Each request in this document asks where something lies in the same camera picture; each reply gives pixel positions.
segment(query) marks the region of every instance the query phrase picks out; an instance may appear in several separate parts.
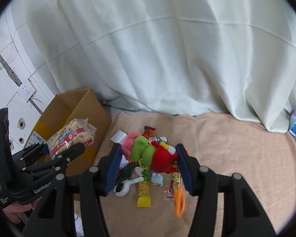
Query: small blue bunny toy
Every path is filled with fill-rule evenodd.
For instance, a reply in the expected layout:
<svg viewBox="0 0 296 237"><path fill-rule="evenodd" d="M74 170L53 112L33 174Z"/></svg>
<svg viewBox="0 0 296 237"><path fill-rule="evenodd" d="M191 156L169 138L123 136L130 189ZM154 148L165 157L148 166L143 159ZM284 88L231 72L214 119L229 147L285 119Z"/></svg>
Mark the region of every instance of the small blue bunny toy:
<svg viewBox="0 0 296 237"><path fill-rule="evenodd" d="M160 185L163 186L163 177L160 174L152 173L151 175L151 182L153 185Z"/></svg>

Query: wall socket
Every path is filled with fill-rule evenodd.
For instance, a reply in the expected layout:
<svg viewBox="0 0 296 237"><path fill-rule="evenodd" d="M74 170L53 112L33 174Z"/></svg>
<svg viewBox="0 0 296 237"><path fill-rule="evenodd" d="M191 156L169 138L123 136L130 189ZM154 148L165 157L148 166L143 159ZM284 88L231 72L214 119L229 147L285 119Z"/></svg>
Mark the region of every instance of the wall socket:
<svg viewBox="0 0 296 237"><path fill-rule="evenodd" d="M24 80L23 83L19 86L19 88L16 90L16 92L19 94L19 96L22 97L22 99L27 102L29 98L35 93L35 89L30 83L28 79Z"/></svg>

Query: red and white snack package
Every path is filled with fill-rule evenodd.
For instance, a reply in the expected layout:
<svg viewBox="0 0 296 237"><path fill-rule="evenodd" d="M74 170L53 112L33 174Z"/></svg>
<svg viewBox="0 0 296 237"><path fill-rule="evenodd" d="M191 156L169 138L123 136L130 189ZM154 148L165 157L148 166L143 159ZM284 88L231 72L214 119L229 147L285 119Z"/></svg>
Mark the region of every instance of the red and white snack package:
<svg viewBox="0 0 296 237"><path fill-rule="evenodd" d="M89 124L88 119L73 119L48 139L51 158L79 142L85 147L90 146L94 142L95 131L96 127Z"/></svg>

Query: beige fabric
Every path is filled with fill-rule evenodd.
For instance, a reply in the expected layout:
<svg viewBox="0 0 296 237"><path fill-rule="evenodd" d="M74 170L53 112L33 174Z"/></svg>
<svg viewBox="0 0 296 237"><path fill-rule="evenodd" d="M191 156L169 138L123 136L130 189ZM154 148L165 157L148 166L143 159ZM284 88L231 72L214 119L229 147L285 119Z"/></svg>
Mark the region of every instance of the beige fabric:
<svg viewBox="0 0 296 237"><path fill-rule="evenodd" d="M167 136L169 144L183 143L200 165L219 174L240 172L249 183L275 229L279 229L296 207L296 144L289 133L267 132L260 124L242 122L230 115L206 113L198 117L170 117L159 114L117 116L107 132L95 159L98 163L113 146L110 138L117 130L143 132L155 127L154 136ZM174 215L174 205L164 200L165 187L150 186L152 206L138 208L138 185L124 197L110 193L101 198L111 237L187 236L196 197L188 197L182 219ZM219 195L215 236L220 236L223 196Z"/></svg>

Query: red plush toy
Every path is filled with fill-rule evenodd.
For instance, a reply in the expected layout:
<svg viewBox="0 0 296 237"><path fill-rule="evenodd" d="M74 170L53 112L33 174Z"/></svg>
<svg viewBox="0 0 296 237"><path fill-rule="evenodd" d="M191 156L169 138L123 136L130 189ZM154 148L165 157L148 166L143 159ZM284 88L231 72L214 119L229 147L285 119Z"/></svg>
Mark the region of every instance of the red plush toy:
<svg viewBox="0 0 296 237"><path fill-rule="evenodd" d="M172 173L172 166L179 158L178 153L175 150L174 152L166 150L164 145L160 145L156 141L152 141L151 144L156 147L156 151L152 157L150 170L158 173Z"/></svg>

